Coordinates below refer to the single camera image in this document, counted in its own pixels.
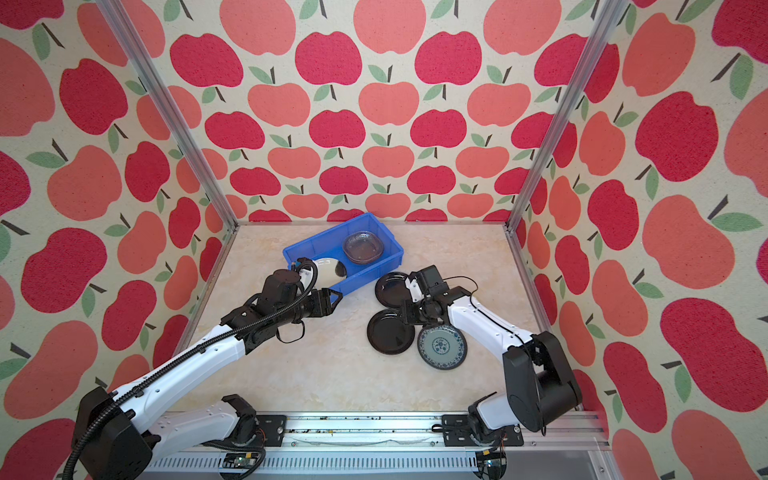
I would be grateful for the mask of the blue patterned round plate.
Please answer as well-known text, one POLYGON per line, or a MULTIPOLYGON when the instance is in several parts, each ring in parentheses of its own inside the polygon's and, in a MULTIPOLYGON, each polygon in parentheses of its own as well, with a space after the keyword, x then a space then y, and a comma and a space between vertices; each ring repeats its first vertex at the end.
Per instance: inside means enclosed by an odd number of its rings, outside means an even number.
POLYGON ((463 333, 451 325, 422 329, 417 338, 422 360, 437 370, 453 370, 466 359, 468 344, 463 333))

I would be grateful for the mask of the black round plate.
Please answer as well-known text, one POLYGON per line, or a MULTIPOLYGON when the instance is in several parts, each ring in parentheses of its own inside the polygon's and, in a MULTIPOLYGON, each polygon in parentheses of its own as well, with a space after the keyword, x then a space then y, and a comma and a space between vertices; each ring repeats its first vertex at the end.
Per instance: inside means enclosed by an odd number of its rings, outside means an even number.
POLYGON ((415 326, 407 324, 393 309, 384 309, 369 320, 367 339, 379 353, 398 355, 410 348, 415 339, 415 326))
POLYGON ((376 299, 390 309, 398 309, 404 302, 411 302, 412 296, 406 285, 407 280, 408 275, 398 271, 382 276, 375 285, 376 299))

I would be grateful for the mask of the black round plate front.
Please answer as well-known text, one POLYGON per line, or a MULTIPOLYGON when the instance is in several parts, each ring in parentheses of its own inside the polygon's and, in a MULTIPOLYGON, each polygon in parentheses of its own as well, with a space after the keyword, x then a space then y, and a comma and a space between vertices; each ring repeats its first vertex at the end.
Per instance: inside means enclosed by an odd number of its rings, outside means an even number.
POLYGON ((369 320, 367 339, 379 353, 398 355, 410 348, 415 339, 415 326, 407 324, 393 309, 384 309, 369 320))

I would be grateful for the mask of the clear glass plate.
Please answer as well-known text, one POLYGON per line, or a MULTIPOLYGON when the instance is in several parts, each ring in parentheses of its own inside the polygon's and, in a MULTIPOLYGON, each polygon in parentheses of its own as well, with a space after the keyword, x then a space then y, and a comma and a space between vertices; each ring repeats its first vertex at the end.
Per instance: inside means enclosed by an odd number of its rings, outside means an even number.
POLYGON ((347 258, 357 265, 375 263, 384 253, 382 240, 370 231, 359 231, 349 235, 342 245, 347 258))

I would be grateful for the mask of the white floral round plate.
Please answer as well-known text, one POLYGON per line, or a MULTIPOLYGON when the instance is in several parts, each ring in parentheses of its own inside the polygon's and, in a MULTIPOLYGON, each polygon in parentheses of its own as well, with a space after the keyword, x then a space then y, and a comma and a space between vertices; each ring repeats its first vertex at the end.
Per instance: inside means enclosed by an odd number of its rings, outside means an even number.
POLYGON ((347 278, 345 264, 333 257, 323 257, 313 260, 318 270, 318 281, 326 281, 331 284, 338 283, 347 278))

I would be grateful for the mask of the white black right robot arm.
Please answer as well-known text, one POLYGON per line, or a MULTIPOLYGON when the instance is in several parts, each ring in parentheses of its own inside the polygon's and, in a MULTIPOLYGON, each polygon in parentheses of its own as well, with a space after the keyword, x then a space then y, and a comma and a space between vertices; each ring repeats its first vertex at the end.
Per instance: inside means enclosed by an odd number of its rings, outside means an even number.
POLYGON ((440 428, 447 442, 467 440, 496 448, 507 441, 519 446, 521 429, 545 433, 550 423, 583 400, 553 334, 531 333, 510 324, 460 287, 377 312, 368 322, 366 335, 370 345, 386 355, 417 345, 422 359, 438 370, 452 370, 463 363, 468 337, 500 361, 503 391, 476 400, 459 423, 443 421, 440 428))

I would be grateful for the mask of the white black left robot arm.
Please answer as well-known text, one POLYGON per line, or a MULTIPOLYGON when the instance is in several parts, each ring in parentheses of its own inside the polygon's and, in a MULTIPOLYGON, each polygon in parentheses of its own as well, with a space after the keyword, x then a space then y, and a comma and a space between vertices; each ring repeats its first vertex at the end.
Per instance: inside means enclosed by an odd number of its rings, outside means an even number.
POLYGON ((342 297, 327 288, 288 291, 275 300, 260 292, 153 371, 112 392, 92 390, 79 405, 63 478, 73 478, 83 466, 93 479, 136 479, 152 461, 208 443, 263 453, 267 430, 237 394, 198 410, 169 410, 214 373, 277 337, 281 326, 329 316, 342 297))

